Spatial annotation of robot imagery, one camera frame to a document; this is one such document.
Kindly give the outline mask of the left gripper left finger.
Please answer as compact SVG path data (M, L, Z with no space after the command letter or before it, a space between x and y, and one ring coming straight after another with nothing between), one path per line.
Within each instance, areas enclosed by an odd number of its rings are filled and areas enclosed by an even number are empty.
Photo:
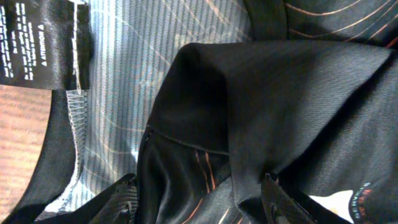
M132 224L138 208L136 175L125 175L89 224Z

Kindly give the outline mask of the black jersey with orange lines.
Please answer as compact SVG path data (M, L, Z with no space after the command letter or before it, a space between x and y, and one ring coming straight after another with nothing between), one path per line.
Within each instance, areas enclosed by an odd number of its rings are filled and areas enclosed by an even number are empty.
M396 1L2 1L1 83L52 93L6 223L397 222Z

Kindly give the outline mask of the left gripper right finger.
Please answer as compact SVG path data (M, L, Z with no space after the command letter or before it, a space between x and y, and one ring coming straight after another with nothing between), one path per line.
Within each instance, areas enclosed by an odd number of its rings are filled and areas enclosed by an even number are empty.
M266 173L261 182L261 202L270 224L316 224L302 208L280 186L274 174Z

